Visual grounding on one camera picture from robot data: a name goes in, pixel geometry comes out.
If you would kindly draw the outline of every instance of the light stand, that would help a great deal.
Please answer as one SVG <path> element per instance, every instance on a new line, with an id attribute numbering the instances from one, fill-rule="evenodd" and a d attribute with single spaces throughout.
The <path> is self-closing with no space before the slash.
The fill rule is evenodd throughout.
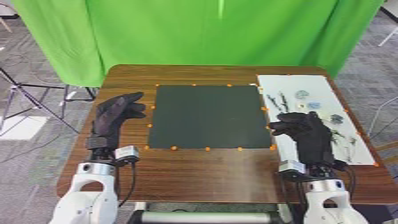
<path id="1" fill-rule="evenodd" d="M 12 118 L 14 116 L 18 116 L 19 114 L 23 114 L 25 112 L 28 112 L 32 109 L 37 108 L 53 116 L 53 118 L 64 123 L 64 125 L 78 133 L 76 129 L 67 124 L 62 117 L 53 113 L 53 111 L 50 110 L 50 108 L 43 104 L 43 100 L 44 100 L 50 89 L 64 89 L 64 87 L 46 86 L 46 85 L 30 85 L 30 84 L 18 83 L 2 68 L 0 68 L 0 74 L 2 74 L 2 77 L 3 77 L 5 81 L 11 83 L 9 98 L 7 98 L 7 104 L 5 104 L 5 109 L 3 109 L 3 116 L 0 118 L 0 132 L 2 132 L 2 129 L 3 129 L 5 120 L 9 118 Z M 44 88 L 44 93 L 43 93 L 39 99 L 35 99 L 35 97 L 27 92 L 23 87 Z M 16 112 L 14 114 L 7 115 L 16 93 L 19 93 L 21 96 L 27 98 L 28 102 L 32 103 L 32 107 L 28 109 L 21 110 L 19 112 Z"/>

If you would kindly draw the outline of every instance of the white paper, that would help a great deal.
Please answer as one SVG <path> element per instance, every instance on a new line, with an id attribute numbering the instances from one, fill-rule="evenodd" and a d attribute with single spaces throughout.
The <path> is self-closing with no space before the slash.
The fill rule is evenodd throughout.
<path id="1" fill-rule="evenodd" d="M 290 112 L 307 113 L 316 111 L 323 124 L 329 126 L 330 130 L 336 130 L 343 135 L 334 134 L 334 139 L 337 143 L 332 143 L 332 152 L 337 160 L 345 161 L 352 165 L 373 165 L 375 160 L 369 153 L 368 146 L 364 144 L 362 138 L 357 135 L 357 129 L 353 122 L 350 120 L 348 114 L 345 112 L 343 105 L 339 103 L 327 78 L 314 75 L 259 75 L 259 87 L 263 90 L 263 100 L 268 108 L 270 121 L 277 121 L 277 114 L 281 113 L 277 107 L 266 95 L 275 98 L 277 105 L 282 108 L 281 93 L 286 97 Z M 298 100 L 295 94 L 300 90 L 306 90 L 309 96 L 304 100 Z M 307 103 L 320 103 L 320 109 L 309 109 Z M 343 117 L 343 124 L 330 123 L 330 115 L 337 114 Z M 281 161 L 297 160 L 297 148 L 295 142 L 286 135 L 275 137 L 277 151 L 281 156 Z"/>

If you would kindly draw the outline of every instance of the white wall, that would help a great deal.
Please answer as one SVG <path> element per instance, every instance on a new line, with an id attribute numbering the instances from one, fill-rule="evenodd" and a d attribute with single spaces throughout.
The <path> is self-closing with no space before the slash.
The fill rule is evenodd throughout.
<path id="1" fill-rule="evenodd" d="M 393 13 L 393 15 L 398 17 L 398 0 L 389 0 L 384 3 L 384 8 L 389 10 L 389 12 Z"/>

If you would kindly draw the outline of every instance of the orange marker dot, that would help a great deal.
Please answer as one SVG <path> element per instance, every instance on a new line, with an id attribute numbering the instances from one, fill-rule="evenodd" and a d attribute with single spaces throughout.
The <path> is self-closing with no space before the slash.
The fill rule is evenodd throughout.
<path id="1" fill-rule="evenodd" d="M 277 150 L 277 145 L 275 144 L 270 146 L 270 150 L 272 151 Z"/>

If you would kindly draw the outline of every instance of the black glove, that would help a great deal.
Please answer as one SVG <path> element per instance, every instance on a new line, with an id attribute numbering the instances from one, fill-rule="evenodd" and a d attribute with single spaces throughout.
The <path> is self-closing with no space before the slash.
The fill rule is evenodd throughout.
<path id="1" fill-rule="evenodd" d="M 121 125 L 126 119 L 144 118 L 146 105 L 135 103 L 144 93 L 131 93 L 108 99 L 96 108 L 96 120 L 92 121 L 91 137 L 87 148 L 96 156 L 108 157 L 119 147 Z"/>
<path id="2" fill-rule="evenodd" d="M 270 123 L 272 135 L 286 134 L 297 142 L 298 160 L 306 165 L 332 165 L 332 132 L 316 112 L 277 115 L 281 122 Z"/>

